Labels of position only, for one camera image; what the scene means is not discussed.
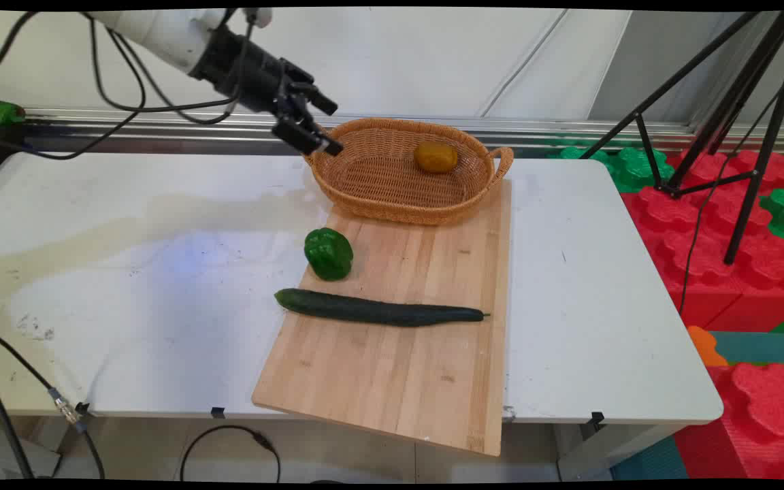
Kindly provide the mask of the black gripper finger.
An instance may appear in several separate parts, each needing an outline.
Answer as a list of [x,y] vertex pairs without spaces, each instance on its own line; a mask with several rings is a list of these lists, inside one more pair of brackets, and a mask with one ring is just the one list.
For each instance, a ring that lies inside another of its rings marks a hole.
[[338,110],[338,105],[319,90],[317,86],[308,82],[290,82],[289,92],[293,95],[301,96],[302,99],[311,103],[326,115],[334,115]]
[[323,133],[313,121],[297,122],[289,117],[280,117],[272,127],[272,133],[305,155],[324,152],[337,156],[344,149],[342,143]]

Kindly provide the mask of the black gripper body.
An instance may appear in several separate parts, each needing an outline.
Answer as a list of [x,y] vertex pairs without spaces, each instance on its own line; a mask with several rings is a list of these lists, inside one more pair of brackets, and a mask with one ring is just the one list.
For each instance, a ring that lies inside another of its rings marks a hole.
[[308,72],[286,59],[274,58],[225,26],[212,32],[190,76],[208,81],[218,93],[234,97],[253,112],[274,116],[299,116],[307,109],[307,101],[290,94],[290,82],[314,84]]

